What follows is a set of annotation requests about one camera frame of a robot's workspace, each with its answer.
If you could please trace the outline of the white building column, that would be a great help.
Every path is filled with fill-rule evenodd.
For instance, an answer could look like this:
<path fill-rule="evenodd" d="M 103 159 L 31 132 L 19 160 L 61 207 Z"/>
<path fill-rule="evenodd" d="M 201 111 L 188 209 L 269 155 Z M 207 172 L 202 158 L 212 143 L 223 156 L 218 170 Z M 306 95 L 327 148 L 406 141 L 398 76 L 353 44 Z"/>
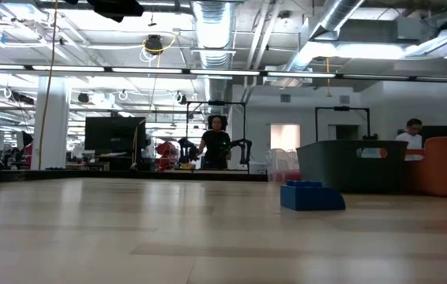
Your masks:
<path fill-rule="evenodd" d="M 35 128 L 32 143 L 32 170 L 64 168 L 72 88 L 63 77 L 39 77 Z"/>

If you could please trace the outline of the person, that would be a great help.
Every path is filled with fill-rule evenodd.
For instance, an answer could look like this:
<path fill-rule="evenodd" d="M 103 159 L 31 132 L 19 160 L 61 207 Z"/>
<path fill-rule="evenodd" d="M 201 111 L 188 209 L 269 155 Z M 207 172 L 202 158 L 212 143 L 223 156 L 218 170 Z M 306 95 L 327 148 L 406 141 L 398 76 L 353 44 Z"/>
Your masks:
<path fill-rule="evenodd" d="M 211 115 L 208 117 L 208 129 L 201 137 L 199 153 L 206 150 L 201 167 L 203 170 L 226 170 L 231 158 L 228 145 L 231 138 L 226 132 L 227 117 Z"/>
<path fill-rule="evenodd" d="M 407 142 L 408 150 L 422 150 L 423 138 L 420 134 L 422 125 L 422 121 L 418 118 L 411 118 L 407 121 L 405 130 L 398 134 L 395 140 Z"/>

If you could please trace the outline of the smooth round metal duct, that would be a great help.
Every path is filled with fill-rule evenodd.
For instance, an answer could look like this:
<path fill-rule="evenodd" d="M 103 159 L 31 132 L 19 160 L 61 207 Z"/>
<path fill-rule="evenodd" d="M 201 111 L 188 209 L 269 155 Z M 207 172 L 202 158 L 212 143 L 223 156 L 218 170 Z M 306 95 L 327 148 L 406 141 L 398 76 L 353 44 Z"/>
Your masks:
<path fill-rule="evenodd" d="M 316 38 L 328 36 L 339 38 L 340 29 L 366 0 L 326 0 L 320 13 L 307 18 L 298 35 L 298 47 L 284 66 L 284 71 L 303 72 L 317 57 L 327 51 Z"/>

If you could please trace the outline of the clear bin with red blocks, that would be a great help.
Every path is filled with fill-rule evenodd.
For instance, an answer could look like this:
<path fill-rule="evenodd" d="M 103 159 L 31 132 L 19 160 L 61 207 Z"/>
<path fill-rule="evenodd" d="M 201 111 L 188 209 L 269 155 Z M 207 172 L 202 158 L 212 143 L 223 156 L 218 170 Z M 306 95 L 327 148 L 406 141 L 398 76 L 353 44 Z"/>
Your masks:
<path fill-rule="evenodd" d="M 266 155 L 266 165 L 269 182 L 284 183 L 289 180 L 301 179 L 296 151 L 271 149 Z"/>

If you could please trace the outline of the long ceiling light bar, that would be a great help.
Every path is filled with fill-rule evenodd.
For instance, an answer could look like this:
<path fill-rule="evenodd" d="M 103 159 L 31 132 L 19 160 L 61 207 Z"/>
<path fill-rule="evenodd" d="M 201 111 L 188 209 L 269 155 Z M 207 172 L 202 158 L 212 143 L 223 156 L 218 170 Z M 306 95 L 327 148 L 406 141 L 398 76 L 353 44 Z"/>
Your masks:
<path fill-rule="evenodd" d="M 110 66 L 70 66 L 70 65 L 8 65 L 0 64 L 0 73 L 59 75 L 59 76 L 98 76 L 98 77 L 275 77 L 295 79 L 330 79 L 330 80 L 372 80 L 404 81 L 418 83 L 447 84 L 447 77 L 388 75 L 365 73 L 320 73 L 236 69 L 176 69 L 156 67 L 110 67 Z"/>

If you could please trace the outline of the dark green plastic bin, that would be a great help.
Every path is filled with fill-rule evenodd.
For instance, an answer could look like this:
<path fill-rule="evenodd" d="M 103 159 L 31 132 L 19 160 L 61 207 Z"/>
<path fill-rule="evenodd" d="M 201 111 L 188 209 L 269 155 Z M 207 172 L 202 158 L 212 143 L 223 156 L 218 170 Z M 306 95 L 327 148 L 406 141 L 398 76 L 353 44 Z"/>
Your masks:
<path fill-rule="evenodd" d="M 297 149 L 300 174 L 345 193 L 398 193 L 407 145 L 397 140 L 318 141 Z"/>

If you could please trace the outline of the black aluminium table frame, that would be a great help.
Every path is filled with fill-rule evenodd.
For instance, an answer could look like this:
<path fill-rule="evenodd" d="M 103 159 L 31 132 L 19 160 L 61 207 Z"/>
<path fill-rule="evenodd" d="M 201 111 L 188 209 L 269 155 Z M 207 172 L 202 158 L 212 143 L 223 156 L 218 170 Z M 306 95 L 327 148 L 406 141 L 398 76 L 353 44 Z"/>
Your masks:
<path fill-rule="evenodd" d="M 244 171 L 203 171 L 172 170 L 166 172 L 149 171 L 98 171 L 98 170 L 3 170 L 0 182 L 35 181 L 65 178 L 125 178 L 152 180 L 187 181 L 257 181 L 266 182 L 266 174 L 248 174 Z"/>

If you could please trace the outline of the black background monitors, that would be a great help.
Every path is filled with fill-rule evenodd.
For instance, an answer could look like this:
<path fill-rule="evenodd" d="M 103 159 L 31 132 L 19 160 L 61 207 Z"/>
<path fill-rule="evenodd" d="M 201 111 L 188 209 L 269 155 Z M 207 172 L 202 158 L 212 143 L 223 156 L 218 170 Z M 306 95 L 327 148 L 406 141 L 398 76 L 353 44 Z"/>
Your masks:
<path fill-rule="evenodd" d="M 447 125 L 426 125 L 420 130 L 420 134 L 423 138 L 423 148 L 425 143 L 430 138 L 447 136 Z"/>

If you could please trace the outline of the large black monitor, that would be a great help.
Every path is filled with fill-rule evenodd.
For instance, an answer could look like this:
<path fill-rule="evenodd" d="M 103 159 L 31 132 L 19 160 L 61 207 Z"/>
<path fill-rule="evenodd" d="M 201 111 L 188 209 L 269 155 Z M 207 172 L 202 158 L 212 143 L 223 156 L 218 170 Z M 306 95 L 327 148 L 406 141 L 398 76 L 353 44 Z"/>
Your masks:
<path fill-rule="evenodd" d="M 129 170 L 142 162 L 147 146 L 146 118 L 94 117 L 85 120 L 85 150 L 109 170 Z"/>

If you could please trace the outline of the ribbed silver air duct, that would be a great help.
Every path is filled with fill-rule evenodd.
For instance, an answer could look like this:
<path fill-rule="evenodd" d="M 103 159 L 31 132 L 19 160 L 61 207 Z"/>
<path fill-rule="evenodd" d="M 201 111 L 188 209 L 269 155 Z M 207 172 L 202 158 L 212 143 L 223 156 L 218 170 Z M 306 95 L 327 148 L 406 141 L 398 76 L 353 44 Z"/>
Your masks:
<path fill-rule="evenodd" d="M 197 47 L 202 69 L 231 68 L 231 30 L 234 4 L 230 2 L 192 2 Z"/>

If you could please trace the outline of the blue toy brick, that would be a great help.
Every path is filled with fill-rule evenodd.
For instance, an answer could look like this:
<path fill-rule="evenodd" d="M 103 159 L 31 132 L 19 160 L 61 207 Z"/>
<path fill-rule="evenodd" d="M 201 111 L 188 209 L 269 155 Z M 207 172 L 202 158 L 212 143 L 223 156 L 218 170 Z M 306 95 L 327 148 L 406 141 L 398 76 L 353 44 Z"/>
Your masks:
<path fill-rule="evenodd" d="M 337 189 L 319 181 L 289 180 L 280 186 L 280 205 L 294 211 L 343 211 L 346 204 Z"/>

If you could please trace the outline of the red chair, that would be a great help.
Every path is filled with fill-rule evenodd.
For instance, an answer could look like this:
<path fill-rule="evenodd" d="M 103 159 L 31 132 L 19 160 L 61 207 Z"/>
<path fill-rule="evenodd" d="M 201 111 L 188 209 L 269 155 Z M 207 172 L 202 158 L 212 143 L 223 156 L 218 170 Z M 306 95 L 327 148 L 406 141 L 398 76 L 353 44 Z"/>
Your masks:
<path fill-rule="evenodd" d="M 173 170 L 178 164 L 179 151 L 171 142 L 163 142 L 155 148 L 160 155 L 156 158 L 156 169 L 158 171 Z"/>

